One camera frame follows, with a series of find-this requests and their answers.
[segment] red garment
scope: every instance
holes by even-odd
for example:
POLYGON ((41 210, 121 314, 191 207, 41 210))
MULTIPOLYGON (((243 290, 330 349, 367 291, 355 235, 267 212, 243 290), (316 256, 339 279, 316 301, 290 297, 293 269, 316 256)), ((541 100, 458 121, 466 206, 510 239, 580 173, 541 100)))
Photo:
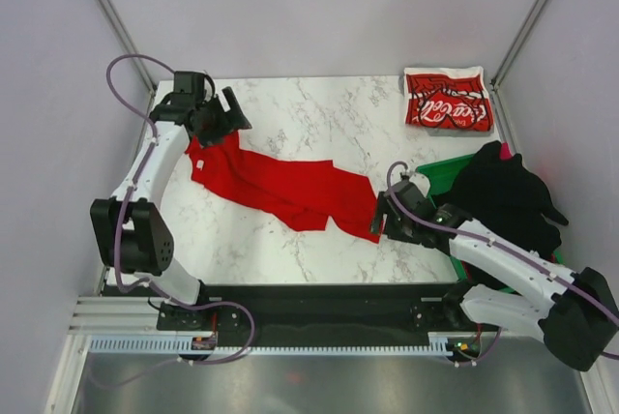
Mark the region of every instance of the red garment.
POLYGON ((369 233, 376 196, 368 177, 332 161, 278 161, 242 150, 236 132, 207 148, 194 139, 187 153, 192 180, 222 198, 274 214, 296 231, 324 230, 331 216, 344 232, 378 243, 369 233))

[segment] table top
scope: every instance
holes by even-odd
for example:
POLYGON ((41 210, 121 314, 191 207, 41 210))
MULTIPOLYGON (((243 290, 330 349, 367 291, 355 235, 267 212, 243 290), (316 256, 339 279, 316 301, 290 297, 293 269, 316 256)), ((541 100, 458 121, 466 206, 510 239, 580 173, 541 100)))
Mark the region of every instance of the table top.
MULTIPOLYGON (((333 160, 385 190, 391 163, 410 167, 475 153, 490 134, 431 131, 404 124, 397 76, 217 80, 231 86, 253 129, 241 148, 285 161, 333 160)), ((171 91, 163 81, 155 103, 171 91)), ((361 283, 454 281, 439 251, 394 242, 375 245, 339 230, 295 232, 275 216, 238 205, 191 180, 188 156, 178 161, 161 212, 175 256, 205 283, 361 283)))

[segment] gray floor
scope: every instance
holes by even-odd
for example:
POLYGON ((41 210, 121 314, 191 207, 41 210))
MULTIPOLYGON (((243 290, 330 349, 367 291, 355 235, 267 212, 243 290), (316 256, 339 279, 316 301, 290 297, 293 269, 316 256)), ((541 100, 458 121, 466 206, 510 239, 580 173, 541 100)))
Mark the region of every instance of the gray floor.
MULTIPOLYGON (((169 356, 90 355, 113 383, 169 356)), ((88 414, 580 414, 579 375, 538 342, 502 339, 473 369, 419 357, 249 356, 212 368, 174 364, 114 391, 82 384, 88 414)))

